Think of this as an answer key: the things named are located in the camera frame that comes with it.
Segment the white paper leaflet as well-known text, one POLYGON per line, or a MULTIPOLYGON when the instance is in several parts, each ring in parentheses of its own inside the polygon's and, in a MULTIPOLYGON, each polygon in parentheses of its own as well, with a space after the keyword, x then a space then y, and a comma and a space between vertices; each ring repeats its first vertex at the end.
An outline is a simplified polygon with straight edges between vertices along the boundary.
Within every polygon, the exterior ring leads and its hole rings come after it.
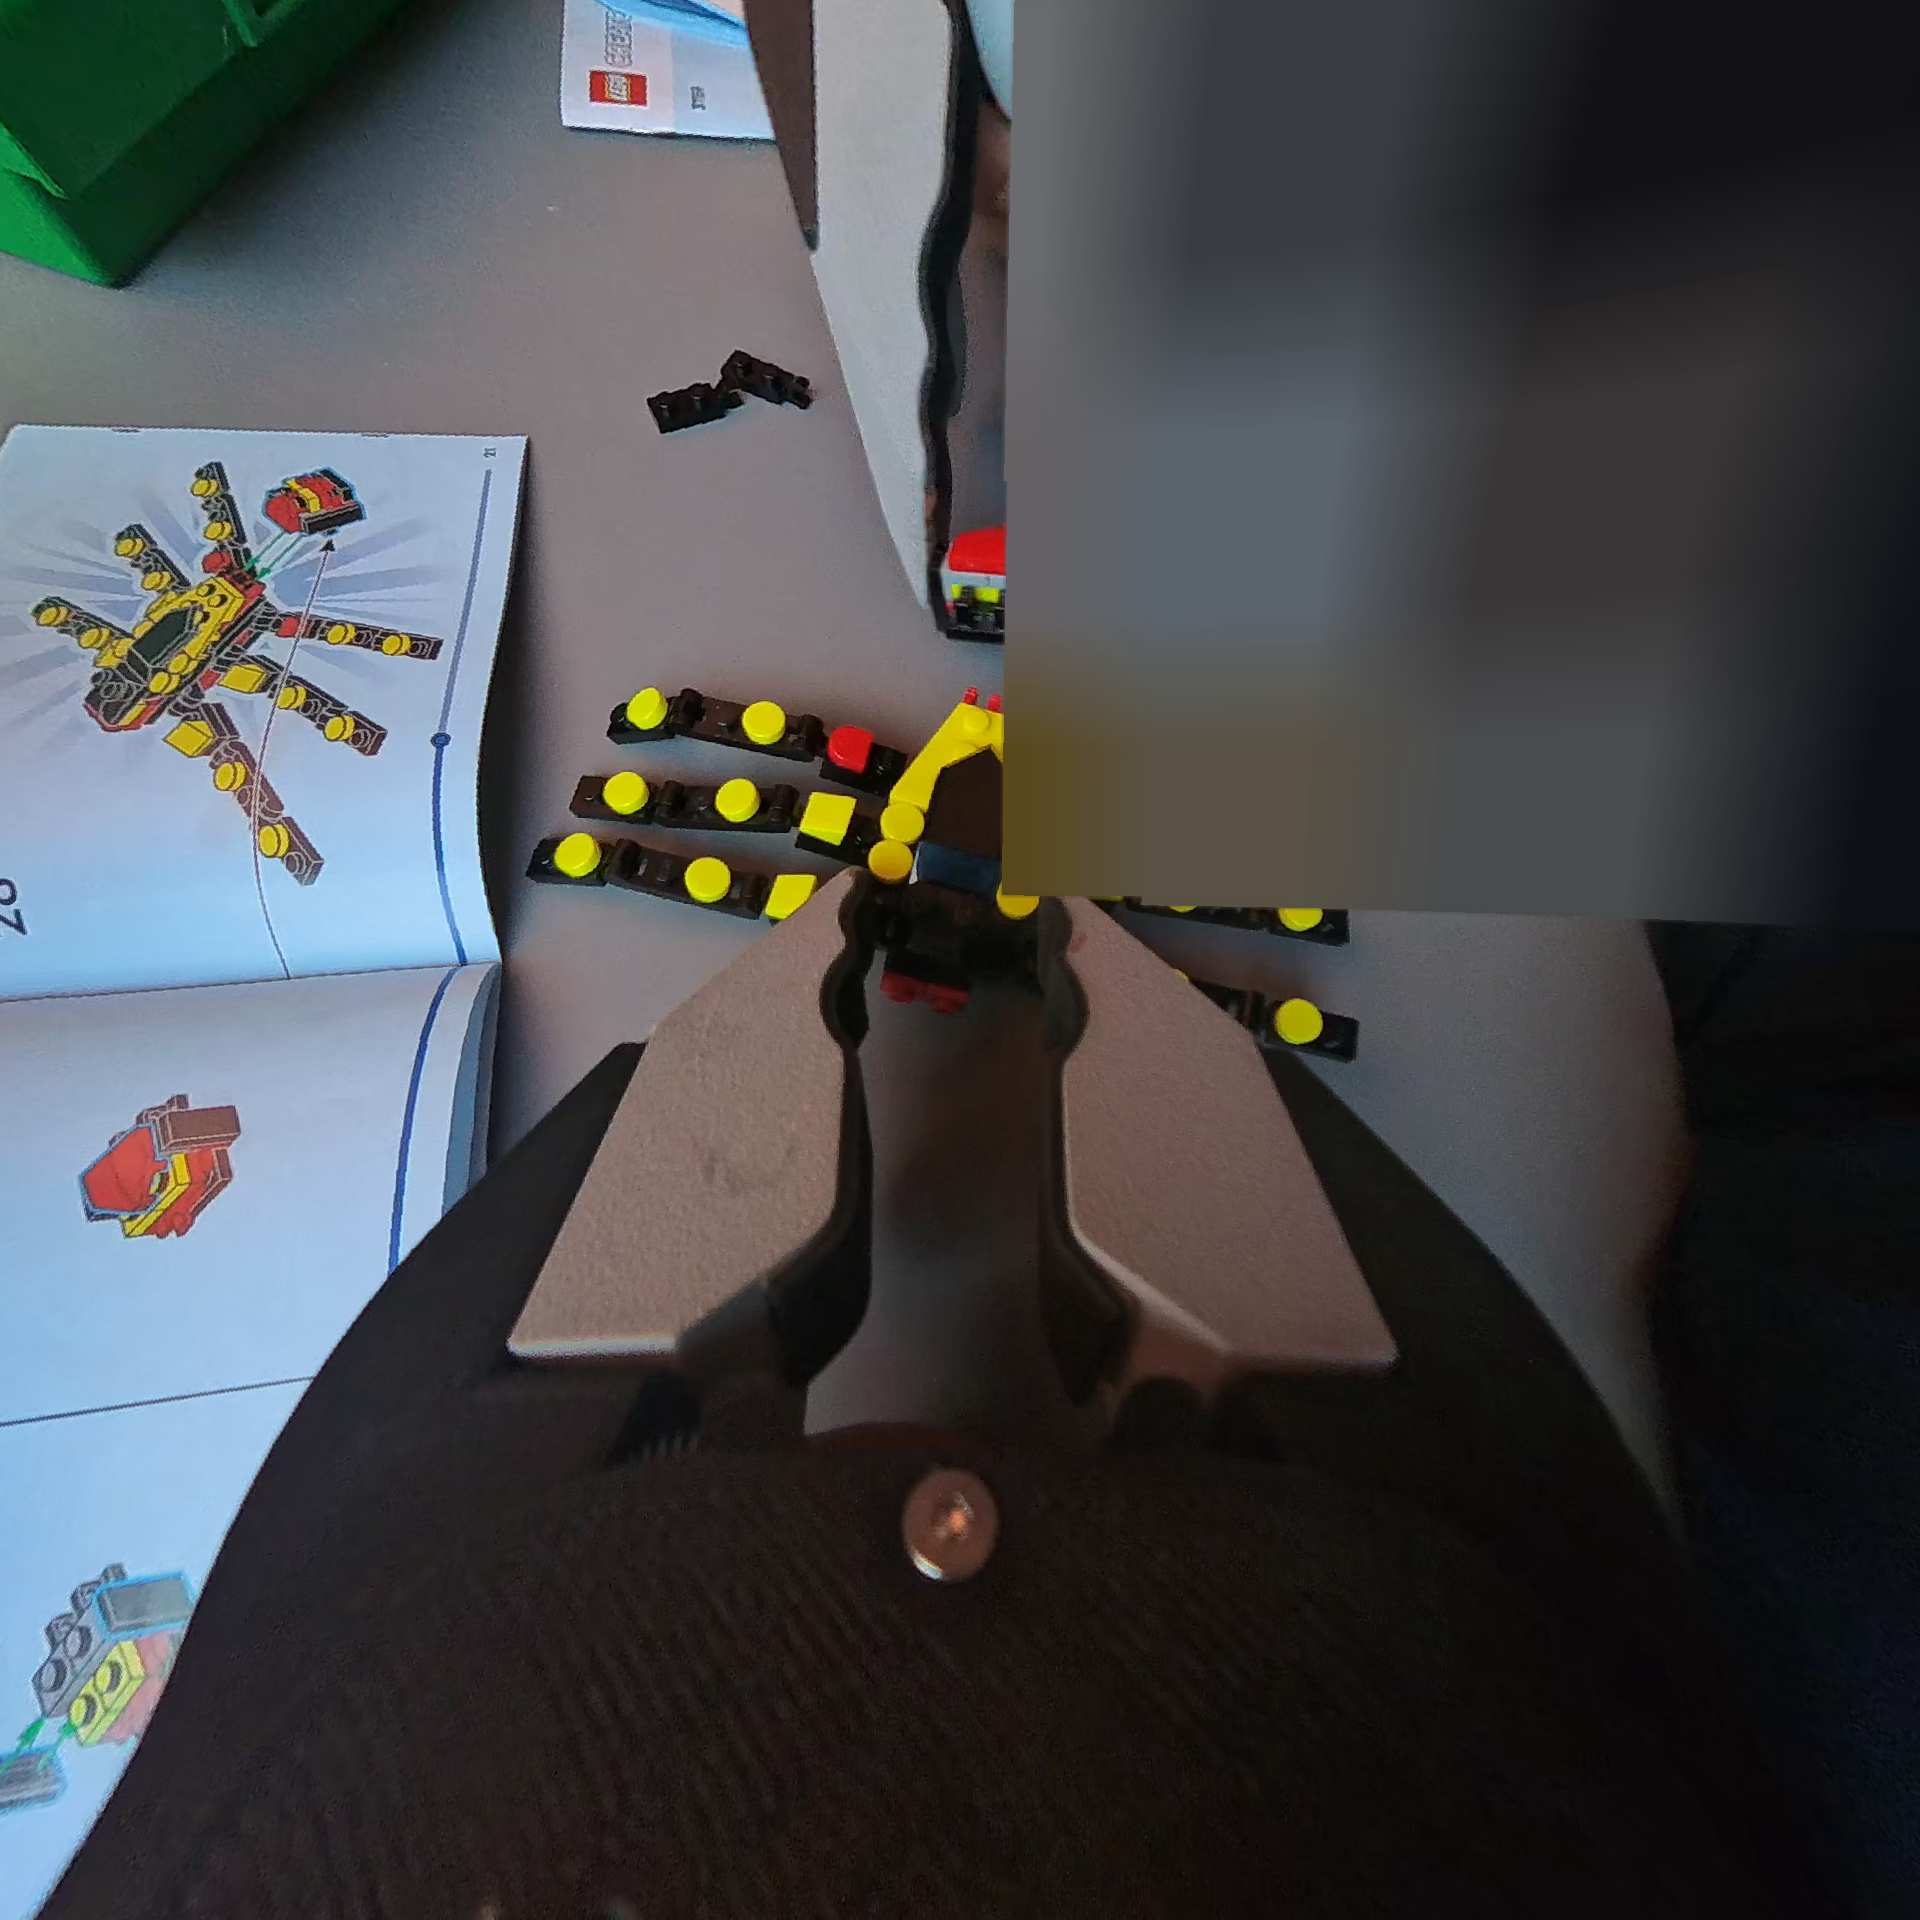
POLYGON ((564 128, 774 140, 742 3, 564 3, 564 128))

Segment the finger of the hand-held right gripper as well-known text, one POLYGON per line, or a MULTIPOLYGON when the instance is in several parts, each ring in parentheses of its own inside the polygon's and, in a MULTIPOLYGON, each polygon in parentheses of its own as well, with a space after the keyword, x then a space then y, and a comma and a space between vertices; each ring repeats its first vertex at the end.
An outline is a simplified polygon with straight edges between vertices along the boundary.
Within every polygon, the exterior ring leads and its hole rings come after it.
POLYGON ((998 212, 1010 9, 749 3, 744 20, 881 525, 919 603, 948 610, 957 279, 998 212))

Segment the person's dark trouser leg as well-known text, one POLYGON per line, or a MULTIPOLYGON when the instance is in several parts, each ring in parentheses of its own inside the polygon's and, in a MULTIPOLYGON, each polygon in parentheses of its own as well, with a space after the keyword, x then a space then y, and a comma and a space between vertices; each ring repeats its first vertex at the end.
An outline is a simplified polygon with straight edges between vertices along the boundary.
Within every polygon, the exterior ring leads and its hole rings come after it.
POLYGON ((1690 1133, 1654 1351, 1695 1569, 1842 1908, 1916 1915, 1916 937, 1647 939, 1690 1133))

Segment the small black lego hinge piece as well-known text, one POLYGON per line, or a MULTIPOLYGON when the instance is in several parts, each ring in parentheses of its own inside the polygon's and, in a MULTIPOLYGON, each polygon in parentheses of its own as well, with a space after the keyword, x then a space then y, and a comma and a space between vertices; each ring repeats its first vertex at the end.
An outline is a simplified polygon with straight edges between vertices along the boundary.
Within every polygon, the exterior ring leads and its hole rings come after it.
POLYGON ((644 400, 648 419, 664 437, 696 425, 712 425, 742 407, 748 397, 806 412, 813 405, 812 383, 774 361, 733 351, 711 383, 689 383, 657 392, 644 400))

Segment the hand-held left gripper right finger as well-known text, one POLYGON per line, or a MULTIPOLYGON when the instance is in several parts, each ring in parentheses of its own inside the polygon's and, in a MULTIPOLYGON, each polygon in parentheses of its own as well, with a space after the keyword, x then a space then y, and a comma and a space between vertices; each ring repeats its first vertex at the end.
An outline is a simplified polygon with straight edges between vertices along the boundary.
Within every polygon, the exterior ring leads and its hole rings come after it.
POLYGON ((1377 1386, 1398 1344, 1255 1037, 1084 898, 1044 901, 1039 1308, 1076 1408, 1377 1386))

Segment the black yellow lego spider body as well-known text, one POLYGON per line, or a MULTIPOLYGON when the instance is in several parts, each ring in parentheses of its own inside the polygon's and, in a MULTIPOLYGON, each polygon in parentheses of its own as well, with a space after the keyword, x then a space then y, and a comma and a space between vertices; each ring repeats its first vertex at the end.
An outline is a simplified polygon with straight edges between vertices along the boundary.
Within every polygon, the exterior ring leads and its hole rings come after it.
POLYGON ((536 841, 529 880, 780 924, 822 892, 822 876, 757 871, 733 855, 673 850, 664 836, 783 836, 871 884, 862 927, 886 1000, 953 1015, 983 978, 1038 976, 1039 901, 1000 877, 998 696, 969 689, 921 747, 900 752, 863 728, 829 728, 774 701, 648 685, 609 711, 608 738, 622 747, 695 740, 818 783, 584 776, 568 802, 574 828, 536 841))

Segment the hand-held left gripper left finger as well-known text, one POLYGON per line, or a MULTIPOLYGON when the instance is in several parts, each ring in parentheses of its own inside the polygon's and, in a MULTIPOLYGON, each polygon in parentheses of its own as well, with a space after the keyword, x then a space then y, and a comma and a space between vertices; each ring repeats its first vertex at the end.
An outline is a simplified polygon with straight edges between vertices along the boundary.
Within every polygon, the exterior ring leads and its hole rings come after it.
POLYGON ((644 1043, 509 1332, 630 1363, 706 1433, 801 1433, 873 1287, 869 883, 829 880, 644 1043))

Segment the red yellow lego spider head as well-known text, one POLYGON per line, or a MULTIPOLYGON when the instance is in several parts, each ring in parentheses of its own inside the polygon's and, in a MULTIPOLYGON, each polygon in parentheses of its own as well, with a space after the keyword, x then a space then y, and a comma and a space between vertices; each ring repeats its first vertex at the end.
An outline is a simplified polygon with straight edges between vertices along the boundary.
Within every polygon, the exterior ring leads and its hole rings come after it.
POLYGON ((1006 627, 1006 529, 976 525, 951 538, 938 563, 943 634, 962 641, 1004 641, 1006 627))

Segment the open lego instruction booklet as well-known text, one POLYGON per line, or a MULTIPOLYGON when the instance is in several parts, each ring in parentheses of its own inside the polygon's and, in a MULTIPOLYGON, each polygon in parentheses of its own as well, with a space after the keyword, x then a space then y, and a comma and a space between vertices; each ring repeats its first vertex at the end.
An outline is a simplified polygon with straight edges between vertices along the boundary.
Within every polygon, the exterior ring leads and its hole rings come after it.
POLYGON ((5 434, 5 1915, 118 1786, 301 1392, 485 1163, 522 459, 5 434))

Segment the green cardboard box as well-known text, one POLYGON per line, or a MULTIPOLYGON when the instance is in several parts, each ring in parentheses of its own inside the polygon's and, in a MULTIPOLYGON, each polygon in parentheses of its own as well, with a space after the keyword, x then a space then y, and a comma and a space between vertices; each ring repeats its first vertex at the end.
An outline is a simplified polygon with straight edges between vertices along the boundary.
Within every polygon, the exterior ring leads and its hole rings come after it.
POLYGON ((2 252, 120 285, 396 3, 5 3, 2 252))

